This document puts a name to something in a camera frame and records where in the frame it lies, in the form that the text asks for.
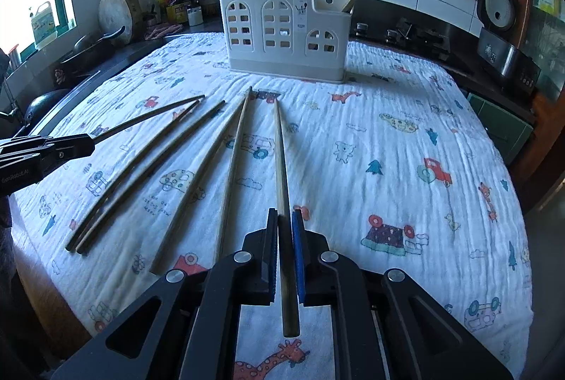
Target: bottle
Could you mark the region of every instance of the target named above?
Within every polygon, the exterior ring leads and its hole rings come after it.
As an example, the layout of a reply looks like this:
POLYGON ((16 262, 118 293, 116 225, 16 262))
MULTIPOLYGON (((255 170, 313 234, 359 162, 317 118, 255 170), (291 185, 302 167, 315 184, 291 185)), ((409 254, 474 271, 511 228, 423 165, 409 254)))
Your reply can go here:
POLYGON ((161 22, 161 11, 157 5, 157 0, 147 0, 147 13, 148 15, 153 14, 157 24, 161 22))
POLYGON ((53 17, 53 9, 49 1, 44 2, 37 8, 34 17, 31 17, 33 38, 35 40, 35 47, 41 50, 49 42, 57 38, 57 28, 55 27, 55 18, 53 17))

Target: cartoon print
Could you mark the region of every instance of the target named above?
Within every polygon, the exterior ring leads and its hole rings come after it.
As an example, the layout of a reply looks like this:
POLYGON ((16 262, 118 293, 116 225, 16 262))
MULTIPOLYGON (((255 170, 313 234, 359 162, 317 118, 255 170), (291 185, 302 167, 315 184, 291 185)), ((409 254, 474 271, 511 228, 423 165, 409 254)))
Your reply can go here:
POLYGON ((367 131, 366 128, 360 127, 359 125, 354 125, 352 123, 346 123, 345 126, 349 129, 355 130, 355 131, 360 131, 362 133, 365 133, 367 131))
POLYGON ((140 101, 139 103, 136 104, 136 109, 139 109, 140 107, 155 107, 157 106, 157 104, 159 104, 157 102, 157 100, 159 99, 158 96, 150 96, 149 98, 147 98, 146 100, 140 101))
POLYGON ((143 269, 145 269, 145 258, 141 254, 136 254, 133 256, 132 272, 139 275, 143 269))
POLYGON ((184 81, 184 77, 179 77, 179 79, 176 79, 174 81, 173 85, 171 85, 170 88, 176 87, 177 85, 179 85, 183 81, 184 81))
POLYGON ((445 187, 449 187, 453 184, 451 174, 443 171, 439 161, 434 160, 433 158, 425 158, 424 164, 418 165, 416 172, 418 173, 418 177, 428 184, 431 184, 436 179, 438 181, 442 181, 445 184, 445 187))
POLYGON ((269 90, 253 90, 252 94, 250 95, 250 100, 265 100, 269 104, 273 104, 275 99, 281 96, 282 93, 280 91, 269 91, 269 90))
POLYGON ((369 164, 369 168, 366 169, 365 172, 370 172, 372 174, 381 174, 382 175, 382 166, 378 160, 373 160, 369 164))
POLYGON ((434 146, 437 146, 437 133, 433 129, 427 129, 426 133, 429 136, 429 140, 434 146))
POLYGON ((194 178, 194 173, 187 170, 173 170, 163 175, 159 179, 159 183, 163 184, 163 191, 168 192, 172 188, 179 191, 186 192, 186 188, 194 178))
POLYGON ((302 219, 304 221, 310 221, 310 210, 306 208, 306 206, 294 205, 292 209, 300 209, 300 212, 302 213, 302 219))
POLYGON ((456 231, 459 227, 461 227, 461 224, 459 222, 453 220, 453 213, 447 213, 444 219, 447 220, 449 228, 453 231, 456 231))
POLYGON ((51 205, 47 203, 45 195, 42 195, 39 199, 39 218, 43 219, 51 214, 51 205))
MULTIPOLYGON (((236 142, 236 137, 234 135, 229 135, 227 137, 225 146, 228 149, 233 149, 233 144, 236 142)), ((253 154, 254 158, 258 160, 262 160, 267 158, 270 154, 273 153, 273 149, 275 148, 275 141, 273 141, 270 137, 264 137, 259 135, 243 135, 241 139, 241 150, 245 150, 250 154, 253 154)))
POLYGON ((304 106, 307 106, 312 110, 319 110, 320 109, 317 105, 317 102, 315 102, 315 101, 307 101, 307 102, 304 103, 304 106))
POLYGON ((119 312, 100 301, 97 306, 92 305, 88 309, 88 314, 90 319, 94 321, 94 329, 100 333, 118 316, 119 312))
POLYGON ((510 341, 508 339, 505 339, 503 344, 502 344, 502 350, 500 351, 500 359, 501 359, 503 364, 508 364, 508 361, 510 361, 510 348, 511 347, 512 347, 512 344, 510 343, 510 341))
POLYGON ((471 251, 471 253, 469 254, 469 257, 471 259, 482 259, 483 257, 486 257, 487 253, 484 251, 481 251, 480 249, 476 249, 474 251, 471 251))
POLYGON ((438 90, 443 90, 443 87, 440 85, 440 81, 437 79, 437 75, 434 74, 433 76, 431 76, 430 81, 433 82, 433 84, 436 86, 436 88, 438 90))
POLYGON ((516 270, 516 255, 514 254, 514 246, 512 246, 512 242, 508 242, 508 248, 510 250, 510 255, 508 257, 508 267, 512 267, 512 270, 516 270))
POLYGON ((406 256, 406 253, 421 255, 422 246, 428 245, 428 235, 416 235, 410 225, 399 228, 383 224, 382 218, 374 214, 369 216, 369 224, 371 229, 361 244, 372 250, 396 256, 406 256))
POLYGON ((104 179, 103 172, 97 171, 91 177, 88 178, 87 189, 95 197, 100 197, 100 194, 106 188, 108 181, 104 179))
POLYGON ((412 74, 408 69, 406 69, 404 66, 399 66, 399 65, 394 65, 393 68, 395 68, 398 72, 402 72, 403 74, 412 74))
POLYGON ((52 227, 55 225, 55 221, 57 220, 57 216, 56 214, 53 214, 50 218, 49 221, 47 221, 47 225, 45 226, 45 230, 43 230, 43 235, 41 236, 45 236, 47 232, 49 232, 52 227))
POLYGON ((191 252, 184 256, 179 256, 173 268, 183 270, 183 272, 187 275, 194 275, 195 273, 205 272, 208 270, 198 264, 198 256, 191 252))
POLYGON ((258 183, 257 181, 252 180, 252 178, 239 178, 236 180, 236 184, 244 185, 245 187, 249 187, 250 189, 261 190, 263 185, 258 183))
POLYGON ((492 204, 492 202, 490 201, 490 187, 486 186, 484 182, 481 182, 481 185, 478 187, 478 190, 481 192, 482 196, 485 197, 485 201, 487 202, 487 205, 489 207, 488 209, 488 213, 489 213, 489 219, 490 221, 496 221, 496 211, 494 209, 494 205, 492 204))
POLYGON ((498 297, 493 298, 490 304, 479 304, 474 300, 465 310, 464 324, 471 332, 494 324, 496 315, 502 313, 502 304, 498 297))
POLYGON ((337 146, 337 150, 333 153, 334 155, 337 155, 335 160, 346 164, 347 159, 353 156, 353 149, 355 149, 355 146, 342 141, 336 141, 335 145, 337 146))
POLYGON ((358 93, 357 91, 348 91, 347 93, 344 94, 339 94, 339 93, 330 93, 332 95, 332 101, 340 101, 341 104, 345 104, 345 101, 347 101, 347 98, 349 98, 352 95, 355 96, 361 96, 361 93, 358 93))
POLYGON ((236 361, 233 367, 233 380, 263 380, 265 376, 276 366, 289 361, 290 367, 294 368, 297 364, 304 362, 310 351, 302 351, 299 346, 302 344, 300 339, 295 339, 292 343, 288 340, 279 344, 279 351, 269 356, 257 367, 246 362, 236 361))
POLYGON ((390 114, 380 114, 379 117, 382 120, 387 121, 394 129, 403 131, 405 133, 414 133, 418 129, 418 125, 410 120, 397 119, 390 114))

